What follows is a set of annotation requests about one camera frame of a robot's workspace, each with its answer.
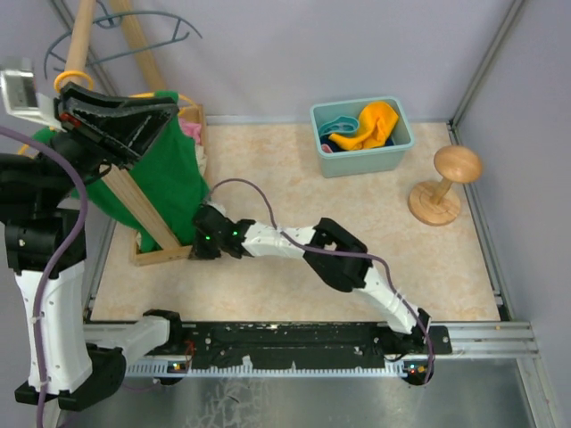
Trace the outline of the orange bucket hat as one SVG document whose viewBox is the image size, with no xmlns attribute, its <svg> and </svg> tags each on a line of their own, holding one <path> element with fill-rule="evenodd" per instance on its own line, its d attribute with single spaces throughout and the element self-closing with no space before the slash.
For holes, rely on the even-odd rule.
<svg viewBox="0 0 571 428">
<path fill-rule="evenodd" d="M 399 121 L 399 114 L 385 101 L 369 103 L 361 111 L 358 130 L 353 136 L 331 134 L 328 138 L 345 151 L 369 150 L 385 146 Z"/>
</svg>

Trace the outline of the turquoise bucket hat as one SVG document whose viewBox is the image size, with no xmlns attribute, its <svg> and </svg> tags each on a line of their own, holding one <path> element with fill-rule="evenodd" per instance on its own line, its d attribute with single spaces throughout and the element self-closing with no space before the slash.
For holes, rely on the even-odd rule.
<svg viewBox="0 0 571 428">
<path fill-rule="evenodd" d="M 318 128 L 319 137 L 339 134 L 353 136 L 359 128 L 359 121 L 354 117 L 339 116 L 334 120 L 322 124 Z"/>
</svg>

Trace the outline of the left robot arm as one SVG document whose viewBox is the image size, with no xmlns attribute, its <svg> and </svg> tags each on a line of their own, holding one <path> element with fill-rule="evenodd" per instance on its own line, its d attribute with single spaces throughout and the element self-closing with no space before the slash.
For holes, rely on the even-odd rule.
<svg viewBox="0 0 571 428">
<path fill-rule="evenodd" d="M 180 316 L 151 309 L 97 344 L 85 339 L 87 185 L 101 168 L 130 168 L 178 113 L 170 97 L 100 95 L 69 83 L 49 98 L 32 85 L 3 84 L 6 111 L 54 129 L 37 155 L 1 159 L 1 220 L 9 268 L 21 290 L 31 362 L 15 392 L 20 403 L 79 412 L 109 398 L 127 367 L 145 354 L 176 353 L 186 333 Z"/>
</svg>

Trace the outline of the wooden hat stand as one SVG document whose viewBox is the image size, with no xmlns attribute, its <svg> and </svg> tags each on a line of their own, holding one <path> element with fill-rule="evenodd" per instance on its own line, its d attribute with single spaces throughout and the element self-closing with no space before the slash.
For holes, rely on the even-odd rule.
<svg viewBox="0 0 571 428">
<path fill-rule="evenodd" d="M 429 226 L 447 226 L 460 214 L 461 202 L 451 189 L 454 184 L 471 184 L 483 173 L 480 157 L 467 147 L 449 145 L 434 155 L 439 181 L 416 183 L 410 190 L 408 208 L 420 222 Z"/>
</svg>

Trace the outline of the dark blue bucket hat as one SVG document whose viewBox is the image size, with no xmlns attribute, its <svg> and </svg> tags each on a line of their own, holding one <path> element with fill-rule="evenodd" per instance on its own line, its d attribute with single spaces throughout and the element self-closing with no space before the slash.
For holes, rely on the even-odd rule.
<svg viewBox="0 0 571 428">
<path fill-rule="evenodd" d="M 331 148 L 332 153 L 335 153 L 335 152 L 345 152 L 345 149 L 341 148 L 337 143 L 335 143 L 334 141 L 330 140 L 328 137 L 329 137 L 329 136 L 322 136 L 322 137 L 320 138 L 320 140 L 319 140 L 319 141 L 320 141 L 320 147 L 321 147 L 322 144 L 327 144 L 327 145 Z M 387 141 L 385 142 L 385 146 L 384 146 L 384 147 L 391 147 L 391 146 L 394 146 L 394 145 L 395 145 L 395 144 L 394 144 L 393 139 L 392 139 L 392 138 L 389 138 L 389 139 L 387 139 Z"/>
</svg>

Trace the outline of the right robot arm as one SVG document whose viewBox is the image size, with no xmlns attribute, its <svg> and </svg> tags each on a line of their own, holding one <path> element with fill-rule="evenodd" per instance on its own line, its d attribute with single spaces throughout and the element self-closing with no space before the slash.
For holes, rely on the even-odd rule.
<svg viewBox="0 0 571 428">
<path fill-rule="evenodd" d="M 265 225 L 253 219 L 237 222 L 219 206 L 204 203 L 193 217 L 196 259 L 217 259 L 222 253 L 235 258 L 279 257 L 302 259 L 330 288 L 364 295 L 385 317 L 405 352 L 434 351 L 430 339 L 430 316 L 410 304 L 393 285 L 390 270 L 383 274 L 374 266 L 380 258 L 331 218 L 317 225 L 284 228 L 272 221 Z"/>
</svg>

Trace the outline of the wooden clothes rack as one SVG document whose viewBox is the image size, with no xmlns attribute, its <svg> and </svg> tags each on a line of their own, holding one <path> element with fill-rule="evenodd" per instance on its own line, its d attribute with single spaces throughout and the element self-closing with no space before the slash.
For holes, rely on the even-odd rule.
<svg viewBox="0 0 571 428">
<path fill-rule="evenodd" d="M 137 66 L 143 74 L 148 88 L 154 93 L 167 88 L 166 80 L 161 74 L 158 62 L 151 53 L 147 38 L 130 1 L 111 1 L 114 12 L 123 14 L 126 19 L 120 24 L 128 47 L 134 50 Z M 85 0 L 79 2 L 79 8 L 73 20 L 64 72 L 54 80 L 54 88 L 58 89 L 71 81 L 76 84 L 89 84 L 91 78 L 86 74 L 91 27 L 95 22 L 95 2 Z M 131 262 L 137 266 L 148 266 L 177 259 L 185 259 L 192 248 L 180 244 L 175 234 L 167 227 L 157 209 L 151 204 L 133 177 L 125 169 L 112 168 L 103 177 L 103 182 L 113 194 L 139 221 L 151 237 L 161 246 L 158 251 L 142 253 L 134 244 Z"/>
</svg>

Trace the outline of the light teal plastic bin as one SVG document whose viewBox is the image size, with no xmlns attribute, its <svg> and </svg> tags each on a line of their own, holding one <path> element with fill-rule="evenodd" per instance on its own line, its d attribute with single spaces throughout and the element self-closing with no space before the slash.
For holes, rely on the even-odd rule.
<svg viewBox="0 0 571 428">
<path fill-rule="evenodd" d="M 392 96 L 315 104 L 310 118 L 327 178 L 393 170 L 415 144 L 401 102 Z"/>
</svg>

